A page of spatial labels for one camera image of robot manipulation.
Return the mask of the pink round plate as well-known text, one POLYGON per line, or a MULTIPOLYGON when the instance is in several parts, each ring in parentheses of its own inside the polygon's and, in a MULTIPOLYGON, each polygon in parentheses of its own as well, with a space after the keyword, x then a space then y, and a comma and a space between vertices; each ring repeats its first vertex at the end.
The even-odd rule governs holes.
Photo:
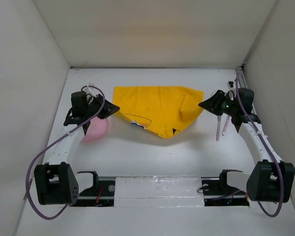
POLYGON ((83 143, 95 143, 103 138, 108 133, 109 121, 108 119, 93 118, 90 121, 90 126, 86 135, 82 139, 83 143))

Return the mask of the yellow cartoon print cloth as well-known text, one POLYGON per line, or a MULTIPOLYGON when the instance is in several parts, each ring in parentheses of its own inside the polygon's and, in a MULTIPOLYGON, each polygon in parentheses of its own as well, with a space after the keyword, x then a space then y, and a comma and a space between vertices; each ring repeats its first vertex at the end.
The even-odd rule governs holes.
POLYGON ((170 139, 202 113, 204 92, 181 86, 115 87, 117 116, 160 138, 170 139))

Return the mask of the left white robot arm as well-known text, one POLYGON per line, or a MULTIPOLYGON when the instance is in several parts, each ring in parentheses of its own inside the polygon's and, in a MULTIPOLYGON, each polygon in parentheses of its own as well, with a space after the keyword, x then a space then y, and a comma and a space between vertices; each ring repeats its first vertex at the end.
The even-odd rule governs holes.
POLYGON ((93 118, 104 120, 119 110, 119 106, 107 101, 101 94, 92 95, 83 90, 71 94, 71 108, 63 123, 64 138, 56 144, 46 163, 34 169, 41 205, 73 205, 82 192, 94 195, 99 191, 97 172, 90 171, 91 178, 87 178, 82 185, 78 183, 78 172, 73 170, 71 163, 90 127, 90 121, 93 118))

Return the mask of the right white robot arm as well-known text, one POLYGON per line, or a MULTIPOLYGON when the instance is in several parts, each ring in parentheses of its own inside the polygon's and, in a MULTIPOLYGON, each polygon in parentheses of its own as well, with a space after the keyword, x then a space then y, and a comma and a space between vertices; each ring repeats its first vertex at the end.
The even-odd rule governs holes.
POLYGON ((288 202, 295 176, 295 167, 275 153, 265 136, 259 117, 252 112, 254 92, 239 88, 230 98, 218 90, 199 107, 216 115, 227 114, 237 133, 245 141, 255 163, 246 181, 248 197, 259 202, 288 202))

